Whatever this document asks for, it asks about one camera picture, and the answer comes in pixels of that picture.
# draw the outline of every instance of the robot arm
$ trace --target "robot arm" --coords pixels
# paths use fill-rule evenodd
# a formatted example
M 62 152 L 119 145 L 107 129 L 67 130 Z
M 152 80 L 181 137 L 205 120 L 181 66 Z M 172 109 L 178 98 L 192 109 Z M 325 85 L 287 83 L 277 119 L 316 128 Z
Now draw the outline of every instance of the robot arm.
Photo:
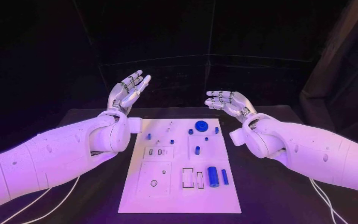
M 315 127 L 285 123 L 254 107 L 240 93 L 207 92 L 211 109 L 237 117 L 243 127 L 230 133 L 235 145 L 246 144 L 259 158 L 270 158 L 305 176 L 358 190 L 358 144 Z
M 46 131 L 0 154 L 0 205 L 71 181 L 124 151 L 130 133 L 142 132 L 142 119 L 126 116 L 150 81 L 140 74 L 116 85 L 98 117 Z

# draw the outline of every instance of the black table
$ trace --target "black table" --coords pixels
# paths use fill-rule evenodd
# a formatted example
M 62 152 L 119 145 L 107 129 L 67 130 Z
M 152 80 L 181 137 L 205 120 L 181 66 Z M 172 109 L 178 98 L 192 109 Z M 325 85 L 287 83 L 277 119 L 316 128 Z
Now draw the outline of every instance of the black table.
M 256 109 L 285 122 L 300 123 L 289 106 Z M 101 111 L 72 109 L 59 125 L 93 118 Z M 230 131 L 241 124 L 222 111 L 208 108 L 133 109 L 129 116 L 220 119 L 243 214 L 117 213 L 136 142 L 136 135 L 132 135 L 126 151 L 81 176 L 77 188 L 62 206 L 36 223 L 332 223 L 329 208 L 308 178 L 290 171 L 280 162 L 267 158 L 259 159 L 246 146 L 235 147 Z M 55 187 L 9 223 L 22 223 L 46 214 L 61 202 L 72 184 L 74 181 Z M 324 183 L 319 185 L 326 191 L 338 213 L 350 224 L 358 223 L 358 191 Z M 28 194 L 0 206 L 0 221 L 41 194 L 42 192 Z

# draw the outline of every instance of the round hole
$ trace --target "round hole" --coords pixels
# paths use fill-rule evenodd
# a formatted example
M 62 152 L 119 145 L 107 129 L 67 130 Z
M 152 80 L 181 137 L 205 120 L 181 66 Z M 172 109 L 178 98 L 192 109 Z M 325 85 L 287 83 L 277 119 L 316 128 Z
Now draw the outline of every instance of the round hole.
M 158 183 L 156 180 L 153 180 L 153 181 L 150 182 L 150 185 L 152 185 L 153 187 L 155 187 L 158 184 L 159 184 L 159 183 Z

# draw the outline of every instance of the blue round cap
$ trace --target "blue round cap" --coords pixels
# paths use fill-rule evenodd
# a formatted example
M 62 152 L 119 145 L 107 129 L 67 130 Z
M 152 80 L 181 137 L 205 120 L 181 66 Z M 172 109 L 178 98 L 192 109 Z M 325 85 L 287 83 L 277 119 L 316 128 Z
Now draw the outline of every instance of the blue round cap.
M 199 132 L 205 132 L 208 130 L 208 123 L 205 121 L 198 121 L 195 123 L 195 128 Z

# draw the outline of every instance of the white board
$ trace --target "white board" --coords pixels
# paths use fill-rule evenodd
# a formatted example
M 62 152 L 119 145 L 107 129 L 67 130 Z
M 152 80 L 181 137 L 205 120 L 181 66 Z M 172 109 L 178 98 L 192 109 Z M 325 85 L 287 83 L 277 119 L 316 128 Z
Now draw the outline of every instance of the white board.
M 209 125 L 205 132 L 195 129 L 198 121 Z M 209 187 L 211 166 L 218 171 L 217 188 Z M 222 169 L 228 185 L 224 185 Z M 241 213 L 218 119 L 143 120 L 119 213 Z

